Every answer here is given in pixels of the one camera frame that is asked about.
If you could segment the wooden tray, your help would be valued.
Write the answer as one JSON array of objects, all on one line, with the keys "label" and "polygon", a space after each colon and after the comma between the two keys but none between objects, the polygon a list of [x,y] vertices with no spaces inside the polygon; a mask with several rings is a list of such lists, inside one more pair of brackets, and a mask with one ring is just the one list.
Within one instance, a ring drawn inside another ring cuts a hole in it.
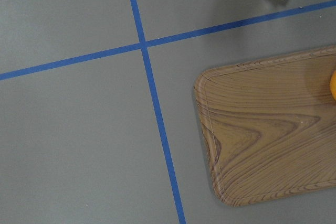
[{"label": "wooden tray", "polygon": [[335,186],[335,46],[212,68],[196,79],[216,197],[230,206]]}]

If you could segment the orange fruit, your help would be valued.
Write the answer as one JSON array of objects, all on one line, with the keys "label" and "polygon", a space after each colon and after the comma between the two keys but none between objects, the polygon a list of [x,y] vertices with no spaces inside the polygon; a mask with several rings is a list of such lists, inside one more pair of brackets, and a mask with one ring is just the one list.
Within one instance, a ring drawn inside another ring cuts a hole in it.
[{"label": "orange fruit", "polygon": [[336,71],[333,72],[329,84],[330,92],[334,100],[336,100]]}]

